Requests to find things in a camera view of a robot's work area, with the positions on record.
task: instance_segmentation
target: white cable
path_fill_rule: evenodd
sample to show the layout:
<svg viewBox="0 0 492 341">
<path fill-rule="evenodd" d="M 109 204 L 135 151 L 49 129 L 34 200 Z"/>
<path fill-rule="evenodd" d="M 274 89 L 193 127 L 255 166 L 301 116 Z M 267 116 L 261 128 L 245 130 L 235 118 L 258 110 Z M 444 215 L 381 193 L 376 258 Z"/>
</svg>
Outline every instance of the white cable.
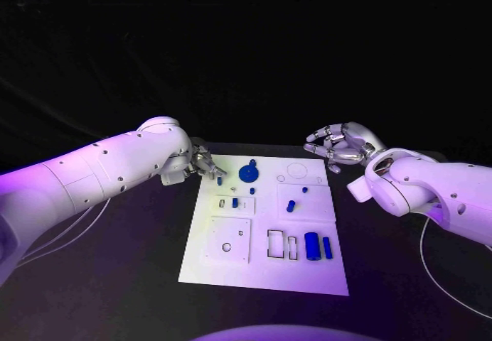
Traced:
<svg viewBox="0 0 492 341">
<path fill-rule="evenodd" d="M 21 265 L 26 265 L 27 263 L 30 263 L 33 260 L 36 260 L 37 258 L 40 258 L 42 256 L 46 256 L 47 254 L 53 253 L 55 251 L 58 251 L 59 249 L 62 249 L 63 247 L 69 246 L 71 243 L 73 243 L 78 238 L 82 237 L 83 233 L 89 230 L 89 228 L 92 227 L 92 225 L 95 224 L 96 220 L 99 219 L 99 216 L 102 215 L 102 212 L 105 210 L 105 207 L 108 206 L 111 198 L 108 199 L 108 201 L 105 202 L 105 205 L 102 207 L 102 210 L 99 211 L 99 214 L 96 215 L 94 221 L 91 222 L 91 225 L 86 227 L 86 229 L 81 232 L 81 234 L 69 241 L 66 242 L 62 246 L 56 247 L 55 249 L 52 249 L 50 251 L 46 251 L 43 254 L 40 254 L 39 256 L 34 256 L 32 259 L 27 259 L 23 263 L 20 263 L 17 265 L 16 268 L 19 268 Z"/>
<path fill-rule="evenodd" d="M 482 315 L 485 318 L 490 319 L 492 320 L 492 316 L 489 315 L 485 315 L 482 312 L 479 312 L 477 310 L 475 310 L 470 306 L 467 306 L 444 289 L 443 287 L 438 285 L 438 282 L 434 280 L 433 278 L 433 275 L 430 274 L 430 271 L 428 271 L 428 268 L 427 268 L 427 265 L 425 265 L 425 259 L 423 258 L 423 235 L 425 234 L 425 229 L 427 229 L 427 224 L 428 224 L 428 220 L 430 218 L 427 218 L 427 221 L 425 221 L 425 224 L 423 226 L 423 234 L 420 235 L 420 258 L 423 260 L 423 267 L 425 268 L 425 272 L 427 272 L 427 275 L 430 277 L 430 279 L 433 280 L 433 283 L 436 284 L 436 286 L 438 287 L 440 290 L 443 290 L 444 294 L 467 309 L 470 309 L 472 312 L 477 313 L 479 315 Z"/>
<path fill-rule="evenodd" d="M 56 238 L 53 238 L 47 243 L 42 244 L 33 251 L 27 252 L 23 255 L 23 259 L 27 258 L 29 256 L 32 256 L 37 251 L 40 251 L 46 246 L 52 245 L 63 236 L 65 234 L 69 232 L 69 230 L 75 227 L 75 225 L 79 223 L 79 221 L 83 219 L 83 217 L 86 216 L 86 214 L 89 213 L 89 211 L 94 209 L 94 206 L 89 207 L 85 211 L 85 213 L 79 216 L 79 219 L 69 225 L 69 227 L 66 227 L 65 231 L 56 236 Z"/>
</svg>

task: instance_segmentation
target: blue cylinder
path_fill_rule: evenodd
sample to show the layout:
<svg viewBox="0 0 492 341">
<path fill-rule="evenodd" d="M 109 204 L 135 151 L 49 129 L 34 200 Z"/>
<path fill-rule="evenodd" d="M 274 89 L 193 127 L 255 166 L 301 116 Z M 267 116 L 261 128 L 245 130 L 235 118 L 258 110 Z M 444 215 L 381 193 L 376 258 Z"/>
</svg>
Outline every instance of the blue cylinder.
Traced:
<svg viewBox="0 0 492 341">
<path fill-rule="evenodd" d="M 294 206 L 296 206 L 296 201 L 290 200 L 288 201 L 288 206 L 287 206 L 287 212 L 291 212 L 294 210 Z"/>
<path fill-rule="evenodd" d="M 306 240 L 306 258 L 310 261 L 319 261 L 320 260 L 320 240 L 317 239 L 317 233 L 307 232 L 304 234 L 304 240 Z"/>
<path fill-rule="evenodd" d="M 323 237 L 323 246 L 324 246 L 324 256 L 326 259 L 333 258 L 333 254 L 330 252 L 330 239 L 327 237 Z"/>
</svg>

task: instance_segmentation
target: dark table surface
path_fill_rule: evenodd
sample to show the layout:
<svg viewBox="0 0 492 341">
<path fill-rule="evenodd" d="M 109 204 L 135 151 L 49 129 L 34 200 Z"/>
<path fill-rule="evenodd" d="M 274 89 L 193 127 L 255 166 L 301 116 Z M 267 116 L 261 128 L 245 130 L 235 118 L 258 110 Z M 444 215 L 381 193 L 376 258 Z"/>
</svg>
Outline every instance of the dark table surface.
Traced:
<svg viewBox="0 0 492 341">
<path fill-rule="evenodd" d="M 317 158 L 293 146 L 210 147 L 216 154 Z M 345 186 L 361 175 L 361 166 L 327 172 L 349 297 L 179 283 L 200 178 L 170 187 L 153 178 L 111 199 L 72 245 L 10 276 L 0 289 L 0 340 L 189 340 L 260 324 L 313 325 L 382 340 L 487 340 L 492 320 L 444 295 L 424 272 L 425 217 L 397 218 L 374 200 L 358 203 Z M 427 230 L 424 255 L 437 281 L 492 314 L 492 252 L 433 222 Z"/>
</svg>

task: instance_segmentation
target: drawn circle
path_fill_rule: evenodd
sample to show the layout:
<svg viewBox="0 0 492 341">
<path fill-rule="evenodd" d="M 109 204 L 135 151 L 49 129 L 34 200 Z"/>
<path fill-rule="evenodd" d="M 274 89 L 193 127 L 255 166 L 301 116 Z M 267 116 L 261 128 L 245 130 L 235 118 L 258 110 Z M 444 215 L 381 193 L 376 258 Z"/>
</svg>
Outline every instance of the drawn circle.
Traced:
<svg viewBox="0 0 492 341">
<path fill-rule="evenodd" d="M 294 179 L 303 179 L 307 175 L 307 168 L 301 163 L 291 163 L 287 167 L 287 173 Z"/>
</svg>

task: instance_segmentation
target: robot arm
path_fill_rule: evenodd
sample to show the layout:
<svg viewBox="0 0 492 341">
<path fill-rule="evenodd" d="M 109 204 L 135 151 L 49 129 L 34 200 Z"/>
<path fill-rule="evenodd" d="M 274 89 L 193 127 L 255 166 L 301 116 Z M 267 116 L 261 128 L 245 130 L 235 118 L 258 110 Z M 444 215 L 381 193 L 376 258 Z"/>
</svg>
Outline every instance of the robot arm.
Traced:
<svg viewBox="0 0 492 341">
<path fill-rule="evenodd" d="M 163 185 L 190 173 L 225 175 L 202 144 L 169 117 L 0 176 L 0 285 L 37 237 L 59 222 L 156 175 Z"/>
<path fill-rule="evenodd" d="M 327 137 L 323 146 L 311 144 Z M 492 245 L 492 168 L 467 163 L 438 163 L 401 148 L 388 149 L 372 131 L 358 123 L 317 130 L 304 149 L 336 163 L 366 167 L 348 189 L 359 202 L 374 198 L 386 212 L 401 217 L 425 215 L 447 231 Z"/>
</svg>

